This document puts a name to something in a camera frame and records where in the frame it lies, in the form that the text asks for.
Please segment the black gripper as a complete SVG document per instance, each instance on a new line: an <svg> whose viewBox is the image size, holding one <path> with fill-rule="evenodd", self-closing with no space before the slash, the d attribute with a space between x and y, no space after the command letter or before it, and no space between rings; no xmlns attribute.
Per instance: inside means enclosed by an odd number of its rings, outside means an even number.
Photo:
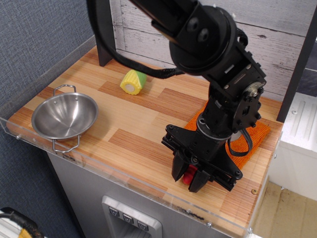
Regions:
<svg viewBox="0 0 317 238"><path fill-rule="evenodd" d="M171 124L165 130L162 144L173 151L173 179L178 181L190 165L198 168L190 183L190 192L197 193L208 181L215 181L231 191L242 178L242 172L226 153L225 144L230 135L219 137Z"/></svg>

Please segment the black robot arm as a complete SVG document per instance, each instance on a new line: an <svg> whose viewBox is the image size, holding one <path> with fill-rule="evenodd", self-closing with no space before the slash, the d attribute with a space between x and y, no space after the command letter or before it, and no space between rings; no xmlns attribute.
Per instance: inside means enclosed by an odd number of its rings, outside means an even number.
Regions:
<svg viewBox="0 0 317 238"><path fill-rule="evenodd" d="M247 36L227 11L197 0L136 0L134 4L169 39L175 68L152 69L110 46L103 33L101 0L87 1L94 34L112 58L126 67L160 79L186 73L202 76L210 83L209 99L198 115L196 129L168 125L162 142L173 151L174 180L184 177L191 166L195 168L190 192L198 192L208 181L231 190L242 178L231 158L245 156L245 152L231 149L231 137L241 133L252 149L247 128L255 127L261 118L259 98L266 83L261 66L245 50Z"/></svg>

